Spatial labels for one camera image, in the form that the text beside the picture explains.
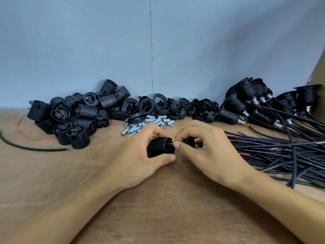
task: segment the fingernail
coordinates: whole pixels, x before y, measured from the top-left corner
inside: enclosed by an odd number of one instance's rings
[[[178,147],[179,147],[179,143],[178,143],[177,141],[175,141],[175,142],[173,143],[173,146],[174,146],[176,149],[178,149]]]
[[[173,162],[173,161],[175,161],[176,160],[176,156],[173,154],[173,155],[171,155],[170,156],[170,162]]]

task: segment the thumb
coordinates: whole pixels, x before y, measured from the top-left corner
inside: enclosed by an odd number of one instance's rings
[[[179,153],[189,158],[189,160],[194,160],[198,154],[197,149],[185,144],[184,142],[175,141],[173,145],[179,151]]]
[[[150,158],[152,165],[154,166],[155,170],[165,164],[169,164],[176,160],[176,156],[174,154],[160,154],[159,156]]]

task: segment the hand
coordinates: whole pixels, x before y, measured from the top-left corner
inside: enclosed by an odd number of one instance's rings
[[[199,138],[195,149],[182,141],[188,137]],[[226,187],[235,189],[247,173],[256,172],[238,154],[222,129],[200,121],[192,121],[181,127],[176,136],[174,147],[189,158],[207,177]]]
[[[154,123],[148,123],[139,133],[126,138],[116,158],[104,171],[117,180],[120,190],[136,186],[151,176],[157,168],[176,160],[174,154],[148,158],[149,142],[159,137],[166,137],[164,130]]]

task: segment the light blue wall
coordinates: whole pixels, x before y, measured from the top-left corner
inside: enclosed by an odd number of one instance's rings
[[[261,77],[277,95],[308,80],[324,10],[325,0],[0,0],[0,105],[97,91],[105,78],[132,96],[222,102]]]

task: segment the wooden table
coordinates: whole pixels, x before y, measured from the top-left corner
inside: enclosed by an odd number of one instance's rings
[[[62,147],[56,140],[24,139],[16,131],[22,115],[17,110],[0,111],[0,129],[7,139],[29,147]],[[175,128],[165,128],[166,134],[173,138],[189,121],[176,121]],[[254,135],[240,125],[213,125]],[[48,137],[27,118],[20,128],[33,138]],[[108,128],[91,137],[87,148],[57,153],[26,151],[0,142],[0,235],[105,167],[125,139],[120,135],[123,129],[121,121],[112,120]],[[116,195],[73,243],[301,243],[258,205],[214,183],[189,160],[176,155],[175,163]],[[325,202],[321,189],[296,188]]]

